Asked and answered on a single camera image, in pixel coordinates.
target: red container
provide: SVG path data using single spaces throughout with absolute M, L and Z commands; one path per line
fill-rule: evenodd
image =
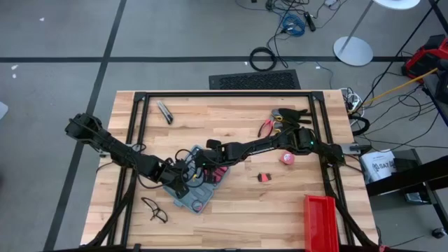
M 306 195 L 304 223 L 306 252 L 339 252 L 333 197 Z

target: blue cable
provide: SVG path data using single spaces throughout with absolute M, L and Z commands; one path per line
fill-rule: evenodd
M 300 17 L 293 14 L 287 14 L 283 19 L 281 26 L 291 36 L 299 37 L 305 33 L 306 24 L 300 19 Z

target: wooden tabletop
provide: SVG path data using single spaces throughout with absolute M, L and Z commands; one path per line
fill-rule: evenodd
M 354 138 L 342 93 L 339 90 L 323 92 L 334 142 L 352 143 Z M 133 96 L 134 91 L 117 93 L 108 124 L 112 135 L 123 142 Z M 157 100 L 162 100 L 173 113 L 172 125 L 167 124 L 157 108 Z M 141 104 L 133 143 L 137 141 Z M 270 111 L 279 107 L 309 109 L 309 103 L 306 97 L 152 97 L 143 140 L 148 148 L 144 153 L 165 159 L 173 158 L 181 148 L 205 146 L 207 139 L 217 139 L 223 143 L 256 140 L 258 129 Z M 318 118 L 319 125 L 323 126 L 321 116 Z M 325 195 L 321 168 L 316 154 L 296 156 L 295 163 L 286 166 L 279 162 L 281 153 L 282 150 L 261 153 L 233 166 L 200 215 L 175 206 L 174 199 L 162 188 L 148 190 L 137 184 L 128 246 L 140 243 L 143 247 L 165 249 L 303 249 L 303 201 L 305 195 Z M 358 162 L 350 157 L 346 161 L 351 166 L 359 167 Z M 110 159 L 103 158 L 100 165 L 107 162 Z M 115 164 L 98 172 L 82 244 L 89 242 L 111 215 L 119 172 L 120 168 Z M 259 172 L 270 173 L 272 180 L 259 183 L 256 178 Z M 341 176 L 350 214 L 368 237 L 377 241 L 362 174 L 342 167 Z M 142 181 L 150 186 L 155 185 L 146 178 Z M 140 200 L 141 197 L 156 201 L 167 212 L 168 223 L 150 220 L 152 212 Z M 341 240 L 345 243 L 339 214 L 338 223 Z M 118 223 L 116 244 L 120 241 L 122 226 L 123 214 Z

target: white round base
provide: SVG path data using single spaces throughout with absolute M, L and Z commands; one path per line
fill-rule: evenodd
M 339 38 L 333 45 L 333 52 L 336 57 L 343 63 L 351 66 L 364 66 L 373 59 L 373 51 L 370 45 L 364 40 L 351 37 L 345 49 L 341 52 L 341 48 L 347 40 L 347 36 Z
M 393 10 L 408 10 L 419 4 L 420 0 L 373 0 L 380 6 Z

